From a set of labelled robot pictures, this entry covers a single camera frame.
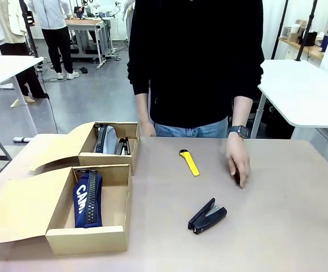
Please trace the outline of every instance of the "open cardboard box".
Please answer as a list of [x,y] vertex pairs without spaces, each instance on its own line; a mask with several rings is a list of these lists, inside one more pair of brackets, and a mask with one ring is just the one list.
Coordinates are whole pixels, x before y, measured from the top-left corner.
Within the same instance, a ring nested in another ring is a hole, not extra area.
[[[82,168],[103,177],[102,227],[74,228],[73,188]],[[0,243],[45,235],[54,254],[127,250],[131,194],[129,164],[67,167],[10,180],[0,191]]]
[[[131,155],[119,156],[94,153],[97,142],[97,129],[95,124],[109,124],[116,131],[116,136],[129,138]],[[57,138],[36,160],[29,170],[42,172],[76,165],[107,165],[130,164],[132,174],[136,167],[136,159],[140,142],[138,122],[90,122],[78,126],[69,134]]]

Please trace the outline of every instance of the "wooden shelf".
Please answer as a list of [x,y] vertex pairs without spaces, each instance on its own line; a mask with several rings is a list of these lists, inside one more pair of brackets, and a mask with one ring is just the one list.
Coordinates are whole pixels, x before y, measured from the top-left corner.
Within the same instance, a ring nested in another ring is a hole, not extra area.
[[[284,38],[279,38],[280,41],[288,44],[288,45],[291,45],[292,47],[296,48],[296,49],[300,49],[300,44],[297,44],[296,42],[294,41],[288,41]],[[322,61],[323,60],[323,57],[324,57],[324,53],[323,52],[320,52],[320,47],[315,45],[315,46],[306,46],[304,47],[304,53],[305,54],[308,54],[309,53],[309,56],[319,60],[319,61]]]

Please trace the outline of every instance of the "yellow utility knife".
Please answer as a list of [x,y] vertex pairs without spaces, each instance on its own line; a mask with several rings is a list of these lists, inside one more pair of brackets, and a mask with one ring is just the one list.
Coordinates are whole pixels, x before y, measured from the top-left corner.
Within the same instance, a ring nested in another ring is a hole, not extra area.
[[187,161],[187,164],[189,166],[189,169],[191,170],[193,176],[199,176],[199,171],[198,168],[196,166],[196,164],[194,163],[191,154],[189,153],[188,150],[182,149],[179,151],[179,155],[182,156],[183,158],[185,158],[185,160]]

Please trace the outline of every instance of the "blue jeans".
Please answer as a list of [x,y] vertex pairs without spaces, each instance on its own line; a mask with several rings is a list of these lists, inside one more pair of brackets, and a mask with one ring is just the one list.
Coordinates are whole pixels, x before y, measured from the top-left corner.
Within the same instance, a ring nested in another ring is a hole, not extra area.
[[183,129],[181,127],[164,126],[154,124],[158,137],[189,137],[189,138],[226,138],[227,118],[213,124],[195,127],[194,129]]

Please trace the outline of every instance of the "box lid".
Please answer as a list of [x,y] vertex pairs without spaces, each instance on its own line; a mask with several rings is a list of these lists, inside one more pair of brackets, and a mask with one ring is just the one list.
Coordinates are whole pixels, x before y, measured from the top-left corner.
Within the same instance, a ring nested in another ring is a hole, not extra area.
[[10,180],[0,191],[0,243],[47,232],[72,167],[21,180]]
[[29,166],[30,171],[56,160],[78,156],[85,141],[89,137],[95,122],[85,123],[76,127],[67,135],[57,138],[35,161]]

